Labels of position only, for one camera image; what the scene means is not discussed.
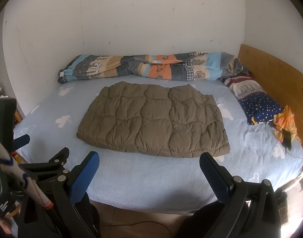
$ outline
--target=silver screw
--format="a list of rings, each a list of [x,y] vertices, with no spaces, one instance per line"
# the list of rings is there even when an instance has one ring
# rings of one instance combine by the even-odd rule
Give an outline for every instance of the silver screw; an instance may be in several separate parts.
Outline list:
[[[58,177],[58,181],[64,181],[65,179],[66,179],[65,176],[59,176],[59,177]]]
[[[242,178],[240,176],[234,176],[233,180],[236,182],[242,182]]]
[[[271,185],[271,182],[270,182],[269,180],[267,180],[267,179],[265,179],[265,180],[263,181],[263,183],[264,183],[265,185],[267,185],[267,186],[270,186],[270,185]]]

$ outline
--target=black phone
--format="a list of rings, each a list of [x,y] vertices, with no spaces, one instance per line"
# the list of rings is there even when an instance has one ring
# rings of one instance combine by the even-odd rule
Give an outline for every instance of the black phone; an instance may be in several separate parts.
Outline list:
[[[285,129],[283,129],[283,147],[287,148],[288,150],[292,150],[292,139],[291,133]]]

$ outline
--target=tiled floor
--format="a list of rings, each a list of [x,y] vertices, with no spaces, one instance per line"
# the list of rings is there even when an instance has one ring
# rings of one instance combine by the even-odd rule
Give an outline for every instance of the tiled floor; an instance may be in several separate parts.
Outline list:
[[[157,223],[141,223],[134,226],[113,226],[134,224],[143,221],[155,221],[165,225],[174,235],[185,215],[143,213],[115,208],[110,205],[91,201],[97,208],[101,218],[102,238],[170,238],[169,231]]]

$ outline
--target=pillow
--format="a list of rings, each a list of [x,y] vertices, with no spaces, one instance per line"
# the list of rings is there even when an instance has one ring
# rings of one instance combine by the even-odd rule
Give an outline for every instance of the pillow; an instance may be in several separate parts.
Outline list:
[[[272,99],[261,86],[245,74],[237,74],[221,80],[230,88],[241,105],[247,124],[256,125],[265,121],[272,121],[275,114],[281,113],[281,107]]]

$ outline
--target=wooden headboard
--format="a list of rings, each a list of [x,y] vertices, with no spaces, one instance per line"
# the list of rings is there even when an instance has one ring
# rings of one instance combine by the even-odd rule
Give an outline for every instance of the wooden headboard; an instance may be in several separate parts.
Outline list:
[[[275,56],[244,44],[238,57],[277,103],[289,105],[303,147],[303,74]]]

